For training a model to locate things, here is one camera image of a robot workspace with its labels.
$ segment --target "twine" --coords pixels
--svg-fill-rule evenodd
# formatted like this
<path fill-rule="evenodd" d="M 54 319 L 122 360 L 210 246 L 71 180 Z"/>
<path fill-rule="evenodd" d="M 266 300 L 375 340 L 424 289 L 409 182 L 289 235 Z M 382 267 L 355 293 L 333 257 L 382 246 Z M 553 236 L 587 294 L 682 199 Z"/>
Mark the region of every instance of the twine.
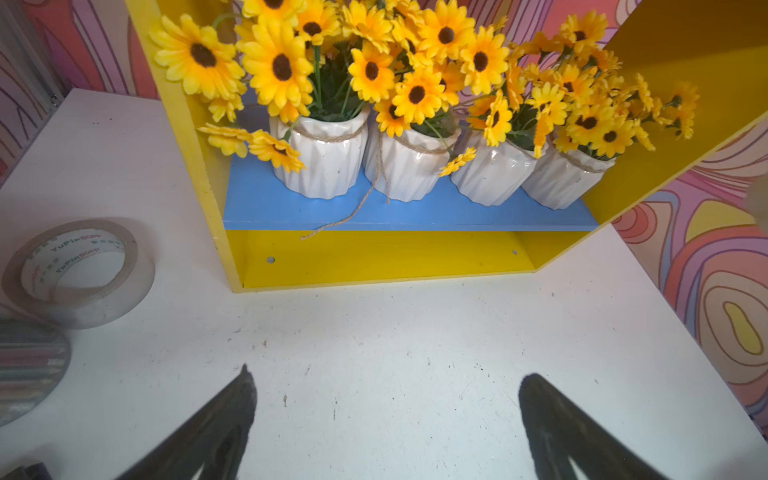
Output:
<path fill-rule="evenodd" d="M 345 135 L 343 137 L 332 137 L 332 139 L 341 138 L 341 140 L 335 140 L 335 141 L 349 140 L 350 138 L 355 137 L 361 130 L 362 130 L 362 128 L 358 129 L 358 131 L 355 132 L 354 134 L 352 134 L 351 136 Z M 322 140 L 322 139 L 318 139 L 317 137 L 313 137 L 312 135 L 307 135 L 307 137 L 315 138 L 316 140 Z M 322 232 L 326 228 L 338 227 L 339 225 L 342 225 L 342 224 L 350 221 L 352 219 L 352 217 L 357 215 L 357 212 L 360 211 L 360 209 L 362 208 L 362 205 L 366 202 L 366 200 L 368 200 L 368 196 L 371 194 L 371 192 L 373 192 L 374 186 L 379 182 L 379 175 L 380 174 L 384 174 L 384 183 L 386 184 L 386 194 L 385 194 L 386 195 L 386 203 L 389 204 L 389 179 L 386 177 L 386 172 L 384 171 L 384 169 L 382 167 L 382 138 L 383 137 L 384 137 L 384 132 L 379 132 L 379 149 L 378 149 L 379 151 L 376 153 L 376 178 L 371 183 L 371 187 L 366 192 L 366 195 L 362 198 L 360 203 L 357 204 L 357 208 L 355 209 L 355 211 L 353 211 L 351 215 L 349 215 L 347 218 L 345 218 L 343 220 L 339 220 L 338 222 L 328 223 L 327 225 L 323 225 L 322 227 L 318 228 L 317 230 L 313 230 L 312 233 L 308 233 L 307 235 L 304 235 L 303 237 L 301 237 L 301 240 L 306 240 L 308 238 L 314 237 L 315 235 L 317 235 L 318 233 Z M 403 137 L 395 136 L 395 137 L 392 137 L 392 138 L 397 140 L 404 147 L 410 148 L 413 151 L 417 151 L 420 154 L 440 155 L 440 154 L 448 153 L 448 149 L 447 148 L 443 148 L 442 147 L 442 148 L 435 148 L 435 149 L 430 150 L 428 148 L 422 148 L 422 147 L 416 146 L 416 145 L 412 144 L 411 142 L 407 141 Z"/>
<path fill-rule="evenodd" d="M 330 227 L 337 227 L 343 223 L 346 223 L 352 219 L 355 215 L 357 215 L 357 212 L 360 211 L 362 208 L 362 205 L 368 200 L 368 196 L 373 192 L 373 188 L 376 185 L 376 183 L 379 182 L 379 175 L 382 173 L 382 134 L 379 134 L 379 151 L 376 153 L 376 178 L 373 179 L 373 182 L 371 183 L 371 187 L 366 192 L 366 195 L 362 198 L 359 204 L 357 204 L 357 208 L 355 211 L 352 212 L 351 215 L 349 215 L 347 218 L 343 220 L 339 220 L 338 222 L 328 223 L 327 225 L 323 225 L 322 227 L 318 228 L 317 230 L 313 230 L 312 233 L 308 233 L 307 235 L 304 235 L 301 237 L 301 240 L 306 240 L 308 238 L 314 237 L 318 233 L 322 232 L 326 228 Z M 386 203 L 389 203 L 389 181 L 386 178 L 386 174 L 384 174 L 384 181 L 386 182 Z"/>
<path fill-rule="evenodd" d="M 329 144 L 338 144 L 343 141 L 352 140 L 354 137 L 357 137 L 358 135 L 360 135 L 362 131 L 365 130 L 365 128 L 367 127 L 366 123 L 367 122 L 364 121 L 362 125 L 360 125 L 360 128 L 358 128 L 351 134 L 338 135 L 336 137 L 318 137 L 317 135 L 311 134 L 310 132 L 306 131 L 306 129 L 299 124 L 296 124 L 296 126 L 293 127 L 293 131 L 297 132 L 302 137 L 311 138 L 312 140 L 324 141 Z"/>
<path fill-rule="evenodd" d="M 568 161 L 571 165 L 573 165 L 576 168 L 581 168 L 583 171 L 587 172 L 588 174 L 602 174 L 605 172 L 605 170 L 595 170 L 592 167 L 588 167 L 581 163 L 579 160 L 576 160 L 575 158 L 572 158 L 571 155 L 564 154 L 563 157 L 565 157 L 565 160 Z"/>

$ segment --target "white table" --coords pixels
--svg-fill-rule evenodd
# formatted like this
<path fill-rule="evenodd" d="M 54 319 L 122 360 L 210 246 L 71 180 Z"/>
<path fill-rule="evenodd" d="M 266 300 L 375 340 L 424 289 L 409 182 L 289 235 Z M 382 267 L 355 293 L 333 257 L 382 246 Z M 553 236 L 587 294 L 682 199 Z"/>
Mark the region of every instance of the white table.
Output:
<path fill-rule="evenodd" d="M 71 332 L 54 392 L 0 429 L 0 473 L 113 478 L 247 363 L 240 478 L 534 478 L 539 372 L 671 479 L 765 478 L 768 446 L 612 228 L 535 275 L 235 295 L 159 101 L 74 90 L 0 190 L 0 266 L 109 217 L 157 265 L 123 318 Z"/>

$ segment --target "packing tape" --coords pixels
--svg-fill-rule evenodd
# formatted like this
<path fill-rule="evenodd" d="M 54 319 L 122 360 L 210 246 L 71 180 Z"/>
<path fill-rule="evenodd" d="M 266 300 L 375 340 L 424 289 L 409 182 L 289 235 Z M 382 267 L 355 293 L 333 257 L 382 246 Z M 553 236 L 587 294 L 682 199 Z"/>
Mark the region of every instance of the packing tape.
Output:
<path fill-rule="evenodd" d="M 106 285 L 60 298 L 57 285 L 73 265 L 108 252 L 124 252 L 122 268 Z M 81 276 L 103 276 L 91 260 Z M 104 325 L 130 312 L 147 295 L 154 264 L 126 228 L 109 220 L 80 220 L 51 228 L 8 262 L 2 289 L 16 306 L 68 329 Z"/>

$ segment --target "yellow flower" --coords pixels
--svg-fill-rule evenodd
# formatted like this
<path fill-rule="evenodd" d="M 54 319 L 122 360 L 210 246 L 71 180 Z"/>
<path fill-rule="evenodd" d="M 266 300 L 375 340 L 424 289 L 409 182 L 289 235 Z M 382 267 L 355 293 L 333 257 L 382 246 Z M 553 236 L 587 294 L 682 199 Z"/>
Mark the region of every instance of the yellow flower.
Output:
<path fill-rule="evenodd" d="M 558 85 L 546 82 L 541 87 L 533 87 L 531 98 L 526 100 L 525 103 L 533 105 L 536 109 L 536 120 L 538 120 L 538 123 L 542 122 L 541 116 L 547 114 L 545 117 L 547 122 L 562 125 L 565 123 L 566 110 L 568 108 L 565 102 L 563 102 L 564 95 L 565 92 Z"/>
<path fill-rule="evenodd" d="M 475 157 L 477 157 L 477 150 L 474 147 L 468 148 L 466 152 L 449 161 L 445 168 L 442 169 L 439 176 L 444 177 L 452 174 L 459 168 L 464 167 L 467 162 L 473 161 Z"/>
<path fill-rule="evenodd" d="M 285 168 L 287 172 L 298 172 L 304 167 L 299 160 L 301 155 L 294 150 L 285 140 L 277 140 L 265 131 L 253 132 L 248 143 L 250 153 L 256 155 L 261 161 L 271 161 L 275 168 Z"/>
<path fill-rule="evenodd" d="M 249 41 L 256 41 L 256 39 L 253 37 L 253 26 L 255 24 L 256 23 L 252 20 L 243 18 L 240 25 L 235 25 L 235 32 L 240 36 L 240 40 L 238 40 L 235 44 L 235 47 L 238 50 L 243 51 L 243 45 Z"/>
<path fill-rule="evenodd" d="M 494 102 L 493 95 L 487 95 L 475 100 L 475 104 L 467 108 L 470 118 L 467 118 L 467 123 L 470 124 L 476 130 L 485 129 L 485 119 L 488 117 L 488 113 L 491 112 L 491 104 Z"/>
<path fill-rule="evenodd" d="M 458 103 L 458 93 L 464 90 L 464 75 L 461 67 L 454 61 L 435 64 L 435 72 L 440 74 L 440 85 L 445 87 L 442 92 L 442 108 L 447 111 L 449 105 Z"/>
<path fill-rule="evenodd" d="M 312 95 L 301 94 L 301 102 L 299 104 L 292 104 L 287 102 L 282 108 L 278 107 L 275 102 L 272 102 L 267 107 L 271 117 L 280 117 L 280 120 L 284 124 L 289 124 L 299 119 L 299 116 L 309 117 L 310 110 L 306 106 L 312 103 Z"/>
<path fill-rule="evenodd" d="M 397 107 L 397 115 L 402 115 L 408 123 L 420 125 L 426 118 L 434 117 L 442 106 L 440 94 L 444 90 L 440 74 L 424 68 L 403 76 L 402 82 L 395 85 L 392 103 Z"/>
<path fill-rule="evenodd" d="M 419 29 L 423 40 L 420 47 L 428 57 L 442 62 L 445 57 L 458 60 L 458 53 L 475 34 L 475 19 L 467 18 L 467 8 L 456 0 L 446 4 L 438 0 L 435 10 L 424 11 L 424 25 Z"/>
<path fill-rule="evenodd" d="M 494 85 L 501 84 L 502 74 L 507 70 L 505 58 L 509 55 L 509 48 L 502 47 L 503 44 L 503 36 L 494 36 L 492 29 L 480 27 L 477 36 L 462 50 L 464 85 L 472 86 L 473 94 L 489 94 Z"/>
<path fill-rule="evenodd" d="M 507 26 L 507 15 L 502 15 L 502 17 L 498 20 L 498 22 L 491 25 L 491 30 L 493 30 L 494 35 L 497 33 L 502 33 L 502 30 L 504 30 L 504 27 Z"/>
<path fill-rule="evenodd" d="M 592 93 L 593 78 L 588 73 L 582 74 L 574 65 L 565 65 L 560 76 L 560 86 L 568 98 L 582 104 Z"/>
<path fill-rule="evenodd" d="M 328 36 L 341 33 L 333 4 L 323 0 L 306 0 L 306 10 L 298 14 L 299 36 L 312 45 L 322 45 Z"/>
<path fill-rule="evenodd" d="M 509 69 L 507 70 L 507 96 L 509 107 L 512 111 L 519 110 L 520 106 L 523 105 L 523 94 L 525 93 L 525 87 L 528 85 L 528 81 L 520 76 L 521 70 L 516 63 L 509 62 Z"/>
<path fill-rule="evenodd" d="M 648 132 L 646 132 L 641 126 L 641 121 L 634 120 L 633 122 L 634 122 L 634 128 L 632 130 L 632 133 L 634 134 L 634 137 L 637 140 L 637 142 L 643 147 L 646 147 L 649 151 L 655 151 L 656 147 L 654 147 L 654 145 L 650 142 L 650 138 L 648 138 Z"/>
<path fill-rule="evenodd" d="M 496 98 L 491 103 L 491 111 L 485 119 L 485 129 L 482 133 L 485 143 L 489 147 L 497 147 L 502 141 L 506 141 L 507 132 L 512 130 L 512 112 L 509 111 L 509 103 L 504 95 L 496 92 Z"/>
<path fill-rule="evenodd" d="M 571 112 L 565 127 L 568 136 L 581 145 L 602 137 L 613 126 L 614 110 L 604 105 L 585 105 Z"/>
<path fill-rule="evenodd" d="M 248 155 L 246 140 L 251 139 L 250 133 L 242 128 L 219 127 L 217 125 L 205 124 L 205 127 L 199 127 L 198 130 L 208 134 L 208 143 L 221 149 L 225 155 L 237 154 L 240 158 Z"/>
<path fill-rule="evenodd" d="M 536 134 L 533 137 L 534 157 L 541 158 L 541 154 L 544 150 L 544 144 L 547 142 L 547 135 L 549 135 L 552 130 L 552 121 L 549 118 L 549 113 L 545 112 L 540 114 L 538 121 L 536 122 Z"/>
<path fill-rule="evenodd" d="M 572 138 L 568 136 L 568 133 L 565 131 L 565 128 L 558 127 L 557 128 L 558 136 L 555 138 L 554 146 L 564 154 L 566 154 L 569 151 L 578 149 L 578 143 L 574 142 Z"/>
<path fill-rule="evenodd" d="M 637 89 L 637 99 L 643 104 L 643 109 L 651 111 L 654 108 L 654 98 L 650 94 L 648 82 L 643 75 L 636 73 L 634 75 L 635 88 Z"/>
<path fill-rule="evenodd" d="M 598 15 L 593 10 L 583 18 L 569 15 L 560 27 L 560 34 L 573 47 L 574 52 L 580 53 L 584 49 L 593 48 L 598 41 L 602 40 L 607 27 L 608 20 L 605 18 L 605 14 Z"/>
<path fill-rule="evenodd" d="M 285 24 L 296 27 L 296 14 L 304 11 L 306 0 L 244 0 L 243 17 L 257 17 L 260 24 Z"/>
<path fill-rule="evenodd" d="M 211 27 L 198 27 L 189 15 L 181 16 L 181 28 L 168 17 L 162 18 L 164 30 L 151 31 L 150 38 L 162 47 L 154 60 L 168 67 L 165 78 L 184 81 L 187 95 L 205 98 L 229 98 L 237 93 L 237 80 L 243 69 L 233 60 L 234 45 L 219 43 Z"/>
<path fill-rule="evenodd" d="M 342 32 L 345 36 L 358 35 L 370 41 L 382 53 L 389 53 L 388 41 L 392 41 L 392 22 L 385 18 L 386 10 L 376 7 L 367 9 L 365 4 L 352 0 L 349 6 L 342 7 L 344 22 Z"/>
<path fill-rule="evenodd" d="M 382 100 L 373 105 L 373 110 L 379 112 L 376 121 L 379 122 L 379 130 L 386 131 L 390 137 L 400 136 L 404 130 L 410 130 L 411 124 L 406 122 L 405 118 L 397 115 L 396 106 L 392 104 L 392 99 Z"/>
<path fill-rule="evenodd" d="M 246 92 L 246 86 L 242 81 L 237 82 L 237 93 L 229 98 L 214 98 L 208 111 L 214 116 L 214 121 L 219 121 L 226 115 L 229 121 L 234 122 L 237 119 L 235 111 L 243 110 L 243 99 L 240 98 Z"/>
<path fill-rule="evenodd" d="M 243 46 L 243 66 L 253 74 L 250 86 L 259 93 L 259 103 L 274 101 L 278 108 L 301 103 L 302 94 L 312 92 L 307 75 L 313 66 L 304 55 L 304 41 L 280 23 L 259 24 L 253 35 L 256 41 Z"/>
<path fill-rule="evenodd" d="M 679 109 L 685 111 L 693 111 L 696 108 L 696 101 L 701 97 L 698 94 L 698 88 L 696 85 L 689 81 L 678 81 L 675 85 L 675 89 L 672 90 L 672 100 L 679 98 Z"/>
<path fill-rule="evenodd" d="M 395 72 L 389 69 L 392 57 L 380 53 L 369 41 L 362 43 L 362 51 L 352 50 L 354 62 L 349 66 L 352 89 L 364 101 L 379 102 L 389 98 L 395 87 Z"/>
<path fill-rule="evenodd" d="M 596 150 L 598 155 L 605 155 L 609 158 L 617 154 L 623 154 L 624 151 L 632 145 L 634 136 L 633 121 L 614 122 L 613 126 L 602 136 L 592 140 L 592 150 Z"/>

